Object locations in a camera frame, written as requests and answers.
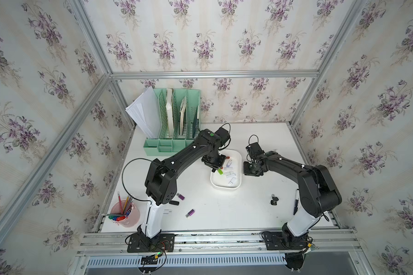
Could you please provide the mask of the white plastic storage box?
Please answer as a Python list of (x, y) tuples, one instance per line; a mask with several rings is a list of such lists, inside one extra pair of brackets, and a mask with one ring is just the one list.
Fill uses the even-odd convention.
[(211, 172), (210, 181), (214, 188), (234, 191), (242, 184), (243, 160), (242, 155), (235, 150), (223, 150), (226, 156), (219, 170)]

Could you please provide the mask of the white slim usb flash drive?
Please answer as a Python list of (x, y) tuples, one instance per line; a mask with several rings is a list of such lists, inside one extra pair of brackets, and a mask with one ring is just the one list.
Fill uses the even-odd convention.
[(234, 186), (236, 186), (236, 183), (237, 183), (237, 178), (236, 178), (236, 177), (233, 177), (233, 178), (228, 182), (228, 185), (229, 185), (230, 187), (234, 187)]

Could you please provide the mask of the purple silver small usb drive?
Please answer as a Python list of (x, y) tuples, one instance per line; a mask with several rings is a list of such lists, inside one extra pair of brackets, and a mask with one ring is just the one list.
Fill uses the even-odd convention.
[(185, 199), (185, 197), (180, 193), (177, 193), (176, 196), (182, 201)]

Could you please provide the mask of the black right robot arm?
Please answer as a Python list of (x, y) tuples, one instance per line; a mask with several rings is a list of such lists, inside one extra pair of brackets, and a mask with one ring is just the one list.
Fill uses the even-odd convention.
[(244, 175), (258, 177), (275, 172), (298, 186), (301, 207), (282, 227), (284, 239), (293, 240), (307, 235), (326, 212), (342, 203), (342, 196), (327, 167), (304, 165), (275, 151), (265, 152), (257, 142), (249, 144), (246, 151), (250, 160), (243, 164)]

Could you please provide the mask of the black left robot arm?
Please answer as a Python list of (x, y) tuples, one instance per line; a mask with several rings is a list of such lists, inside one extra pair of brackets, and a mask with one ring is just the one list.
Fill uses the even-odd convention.
[(175, 197), (179, 176), (197, 160), (201, 160), (213, 173), (219, 170), (226, 160), (221, 151), (230, 142), (227, 129), (220, 127), (215, 132), (204, 129), (190, 145), (172, 157), (153, 160), (145, 181), (148, 208), (138, 231), (148, 239), (158, 236), (162, 230), (163, 206)]

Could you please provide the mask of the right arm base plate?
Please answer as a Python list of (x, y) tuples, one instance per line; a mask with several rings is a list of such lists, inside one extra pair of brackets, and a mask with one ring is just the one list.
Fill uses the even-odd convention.
[(300, 237), (295, 237), (289, 233), (282, 231), (263, 231), (262, 239), (265, 242), (267, 250), (307, 250), (312, 246), (313, 239), (304, 234)]

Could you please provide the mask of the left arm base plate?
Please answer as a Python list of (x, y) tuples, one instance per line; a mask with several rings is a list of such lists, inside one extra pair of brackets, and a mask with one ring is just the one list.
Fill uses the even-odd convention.
[(127, 252), (173, 252), (175, 236), (175, 234), (159, 233), (153, 238), (148, 238), (143, 233), (134, 233), (128, 239)]

